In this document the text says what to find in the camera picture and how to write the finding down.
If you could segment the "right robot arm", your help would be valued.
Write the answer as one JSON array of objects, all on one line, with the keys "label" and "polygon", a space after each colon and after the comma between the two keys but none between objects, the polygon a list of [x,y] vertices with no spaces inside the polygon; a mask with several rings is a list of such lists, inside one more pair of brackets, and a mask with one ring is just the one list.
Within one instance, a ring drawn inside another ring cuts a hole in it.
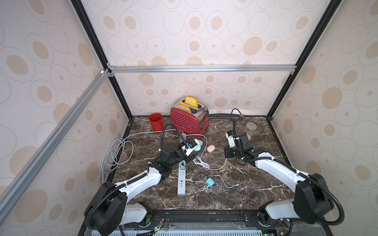
[{"label": "right robot arm", "polygon": [[236,158],[266,171],[294,193],[291,200],[270,201],[259,208],[259,223],[268,227],[278,219],[300,219],[308,224],[321,222],[336,226],[343,223],[345,211],[340,201],[329,191],[322,175],[301,172],[275,158],[269,152],[252,145],[246,133],[239,133],[236,120],[226,133],[226,158]]}]

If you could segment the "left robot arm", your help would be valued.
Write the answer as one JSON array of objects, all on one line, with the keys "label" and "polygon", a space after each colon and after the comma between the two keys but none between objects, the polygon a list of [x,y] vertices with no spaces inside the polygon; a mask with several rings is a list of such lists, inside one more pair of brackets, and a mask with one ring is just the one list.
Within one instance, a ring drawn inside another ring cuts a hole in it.
[{"label": "left robot arm", "polygon": [[88,229],[108,236],[126,224],[138,223],[142,227],[151,225],[154,218],[152,212],[143,204],[129,202],[166,180],[178,164],[190,163],[197,156],[203,142],[198,139],[187,140],[182,132],[179,135],[179,144],[164,144],[164,138],[160,139],[158,155],[144,172],[123,182],[106,181],[100,186],[84,212]]}]

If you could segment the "pink earbud case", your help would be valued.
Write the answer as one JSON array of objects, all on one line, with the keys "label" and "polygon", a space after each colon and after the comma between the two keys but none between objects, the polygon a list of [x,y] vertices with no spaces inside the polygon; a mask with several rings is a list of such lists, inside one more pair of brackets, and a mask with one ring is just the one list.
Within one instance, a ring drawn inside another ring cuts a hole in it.
[{"label": "pink earbud case", "polygon": [[212,153],[215,151],[215,149],[216,147],[214,145],[209,145],[206,150],[208,153]]}]

